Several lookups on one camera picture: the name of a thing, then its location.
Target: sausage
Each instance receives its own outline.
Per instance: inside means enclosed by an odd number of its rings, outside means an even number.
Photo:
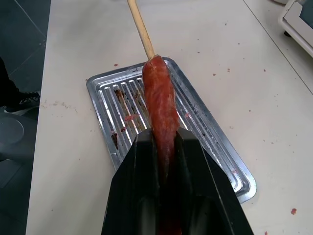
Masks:
[[[175,145],[179,117],[175,92],[164,60],[156,55],[142,69],[145,102],[157,146],[160,181],[159,234],[181,235]]]
[[[179,128],[175,93],[167,66],[156,55],[142,69],[145,102],[156,140],[161,180],[166,181],[175,157],[174,139]]]

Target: white appliance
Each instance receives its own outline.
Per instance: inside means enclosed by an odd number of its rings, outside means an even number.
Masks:
[[[313,0],[289,0],[278,22],[313,57]]]

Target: gray floor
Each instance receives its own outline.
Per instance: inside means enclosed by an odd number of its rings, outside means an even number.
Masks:
[[[41,89],[50,1],[0,0],[0,57],[22,92]],[[38,110],[29,117],[36,119]],[[25,234],[32,166],[0,162],[0,185],[1,176],[16,169],[0,187],[0,235]]]

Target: table surface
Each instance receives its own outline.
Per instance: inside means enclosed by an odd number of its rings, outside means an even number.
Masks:
[[[254,233],[312,234],[313,95],[245,2],[138,5],[255,177]],[[86,80],[144,61],[125,0],[51,1],[27,235],[101,233],[114,168]]]

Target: burnt residue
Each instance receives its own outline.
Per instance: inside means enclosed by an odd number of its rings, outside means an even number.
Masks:
[[[114,93],[116,94],[116,97],[118,98],[118,100],[120,98],[124,98],[125,93],[123,91],[117,89],[117,90],[114,90]]]
[[[117,146],[117,133],[112,134],[111,138],[113,140],[113,143],[114,143],[116,149],[118,149],[118,146]]]
[[[136,109],[133,106],[131,106],[131,108],[132,108],[133,113],[135,114],[136,113]]]
[[[145,97],[145,94],[144,94],[144,92],[143,92],[143,90],[141,88],[139,89],[138,96]]]
[[[146,109],[146,106],[145,106],[143,103],[141,103],[139,100],[137,100],[137,101],[138,101],[138,104],[139,104],[139,106],[141,107],[141,109],[142,109],[144,115],[145,115],[146,117],[148,117],[149,114],[148,114],[148,111],[147,111],[147,109]]]
[[[134,99],[135,99],[135,100],[138,100],[139,97],[140,97],[140,94],[138,94],[138,91],[135,92]]]

